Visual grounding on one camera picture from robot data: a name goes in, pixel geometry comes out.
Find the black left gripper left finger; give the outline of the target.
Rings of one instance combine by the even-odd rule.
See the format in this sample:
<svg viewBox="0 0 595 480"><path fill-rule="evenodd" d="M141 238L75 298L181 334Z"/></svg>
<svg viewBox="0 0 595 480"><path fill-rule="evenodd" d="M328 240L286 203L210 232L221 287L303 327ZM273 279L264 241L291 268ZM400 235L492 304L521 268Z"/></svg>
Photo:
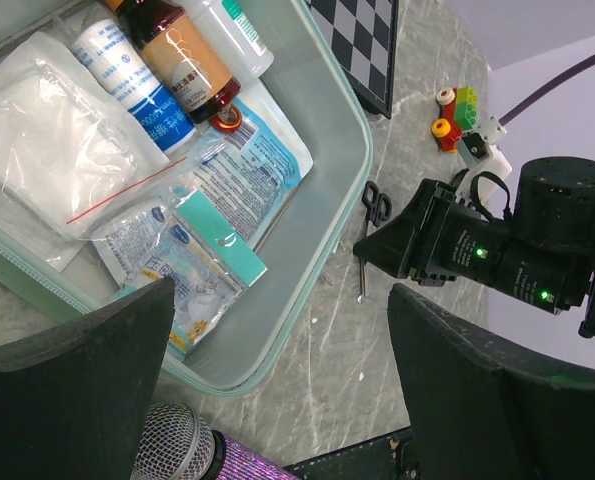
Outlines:
<svg viewBox="0 0 595 480"><path fill-rule="evenodd" d="M166 352L174 285L0 346L0 479L127 479Z"/></svg>

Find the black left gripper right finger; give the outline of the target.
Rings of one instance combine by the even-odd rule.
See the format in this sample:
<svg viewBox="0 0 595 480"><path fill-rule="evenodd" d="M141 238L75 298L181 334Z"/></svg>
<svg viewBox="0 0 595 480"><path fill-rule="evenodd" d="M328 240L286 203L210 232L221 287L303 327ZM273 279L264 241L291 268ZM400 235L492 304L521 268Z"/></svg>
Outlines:
<svg viewBox="0 0 595 480"><path fill-rule="evenodd" d="M527 349L403 284L388 324L425 479L595 479L595 370Z"/></svg>

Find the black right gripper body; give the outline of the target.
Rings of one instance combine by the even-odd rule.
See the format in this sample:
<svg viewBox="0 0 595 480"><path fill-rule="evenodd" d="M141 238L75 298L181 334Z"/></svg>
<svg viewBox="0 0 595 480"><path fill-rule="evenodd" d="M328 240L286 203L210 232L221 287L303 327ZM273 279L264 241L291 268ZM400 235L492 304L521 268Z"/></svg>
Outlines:
<svg viewBox="0 0 595 480"><path fill-rule="evenodd" d="M455 202L449 185L430 179L353 253L396 279L441 287L464 277L555 315L581 306L591 279L588 259L520 239L505 222L483 219Z"/></svg>

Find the black binder clip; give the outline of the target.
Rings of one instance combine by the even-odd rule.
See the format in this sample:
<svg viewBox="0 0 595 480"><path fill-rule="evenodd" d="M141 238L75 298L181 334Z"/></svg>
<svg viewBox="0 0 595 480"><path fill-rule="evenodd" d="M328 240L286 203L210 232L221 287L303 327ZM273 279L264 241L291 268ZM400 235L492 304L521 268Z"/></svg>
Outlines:
<svg viewBox="0 0 595 480"><path fill-rule="evenodd" d="M390 219L392 201L387 194L380 191L373 181L367 181L361 202L366 208L362 229L362 237L365 238L370 233L371 228L379 228L382 223ZM366 262L364 260L359 260L359 278L360 294L357 297L357 302L363 304L368 296Z"/></svg>

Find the blue white mask packet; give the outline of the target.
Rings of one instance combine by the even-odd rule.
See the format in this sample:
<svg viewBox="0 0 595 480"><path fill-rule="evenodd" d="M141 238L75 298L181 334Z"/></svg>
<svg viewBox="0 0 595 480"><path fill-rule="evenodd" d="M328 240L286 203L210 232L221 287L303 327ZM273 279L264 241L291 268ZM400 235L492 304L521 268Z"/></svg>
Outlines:
<svg viewBox="0 0 595 480"><path fill-rule="evenodd" d="M189 156L197 187L251 248L313 167L313 158L273 100L237 99L242 124L209 128Z"/></svg>

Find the small zip bag swabs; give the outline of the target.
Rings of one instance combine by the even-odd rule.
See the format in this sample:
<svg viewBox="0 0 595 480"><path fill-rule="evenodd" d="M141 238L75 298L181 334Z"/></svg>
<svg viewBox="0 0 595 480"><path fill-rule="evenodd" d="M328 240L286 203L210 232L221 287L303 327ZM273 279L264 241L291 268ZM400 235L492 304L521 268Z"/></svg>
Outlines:
<svg viewBox="0 0 595 480"><path fill-rule="evenodd" d="M168 351L184 360L267 267L201 191L177 187L160 210L163 224L118 296L172 279L174 318Z"/></svg>

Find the white gauze pad packet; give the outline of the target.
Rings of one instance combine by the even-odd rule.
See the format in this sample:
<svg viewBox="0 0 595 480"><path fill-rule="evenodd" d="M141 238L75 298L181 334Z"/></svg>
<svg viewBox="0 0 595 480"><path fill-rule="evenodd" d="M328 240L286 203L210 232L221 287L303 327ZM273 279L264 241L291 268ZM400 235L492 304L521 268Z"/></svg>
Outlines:
<svg viewBox="0 0 595 480"><path fill-rule="evenodd" d="M167 163L54 37L37 32L0 63L0 228L55 270Z"/></svg>

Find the small red bottle cap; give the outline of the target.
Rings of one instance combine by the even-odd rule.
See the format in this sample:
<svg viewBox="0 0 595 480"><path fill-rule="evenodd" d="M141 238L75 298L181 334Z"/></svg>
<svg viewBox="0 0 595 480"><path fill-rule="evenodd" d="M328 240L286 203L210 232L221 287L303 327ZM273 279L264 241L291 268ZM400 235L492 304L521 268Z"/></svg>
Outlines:
<svg viewBox="0 0 595 480"><path fill-rule="evenodd" d="M243 115L240 109L234 105L229 104L219 113L209 119L210 125L221 133L233 133L237 131L243 122Z"/></svg>

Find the white medicine bottle green label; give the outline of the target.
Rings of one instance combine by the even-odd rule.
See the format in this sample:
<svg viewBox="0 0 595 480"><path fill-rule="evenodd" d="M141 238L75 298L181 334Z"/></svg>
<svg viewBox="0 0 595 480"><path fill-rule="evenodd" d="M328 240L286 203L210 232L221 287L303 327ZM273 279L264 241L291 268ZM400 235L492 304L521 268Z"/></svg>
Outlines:
<svg viewBox="0 0 595 480"><path fill-rule="evenodd" d="M234 77L248 85L273 64L274 55L235 0L179 0Z"/></svg>

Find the brown orange syrup bottle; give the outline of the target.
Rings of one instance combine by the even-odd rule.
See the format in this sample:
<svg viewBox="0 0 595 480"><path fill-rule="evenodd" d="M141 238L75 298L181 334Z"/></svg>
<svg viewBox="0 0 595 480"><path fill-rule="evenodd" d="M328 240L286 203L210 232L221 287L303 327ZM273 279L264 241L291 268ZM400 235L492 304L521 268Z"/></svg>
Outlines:
<svg viewBox="0 0 595 480"><path fill-rule="evenodd" d="M241 84L183 7L162 0L105 4L193 123L217 115L239 94Z"/></svg>

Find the blue white bandage roll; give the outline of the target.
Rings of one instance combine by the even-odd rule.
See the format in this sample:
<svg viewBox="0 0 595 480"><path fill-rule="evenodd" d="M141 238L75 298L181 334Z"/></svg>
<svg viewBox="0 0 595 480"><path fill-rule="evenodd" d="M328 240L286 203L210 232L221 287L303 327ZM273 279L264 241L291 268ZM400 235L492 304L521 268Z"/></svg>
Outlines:
<svg viewBox="0 0 595 480"><path fill-rule="evenodd" d="M78 60L166 154L186 143L195 127L126 34L111 19L84 29L72 45Z"/></svg>

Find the alcohol wipe sachets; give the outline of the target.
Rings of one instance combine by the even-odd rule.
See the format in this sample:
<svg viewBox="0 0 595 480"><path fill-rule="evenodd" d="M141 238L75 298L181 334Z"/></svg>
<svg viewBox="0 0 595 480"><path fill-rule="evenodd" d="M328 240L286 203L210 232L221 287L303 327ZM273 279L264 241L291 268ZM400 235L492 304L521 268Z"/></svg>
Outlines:
<svg viewBox="0 0 595 480"><path fill-rule="evenodd" d="M170 218L160 198L131 205L92 233L92 245L119 290Z"/></svg>

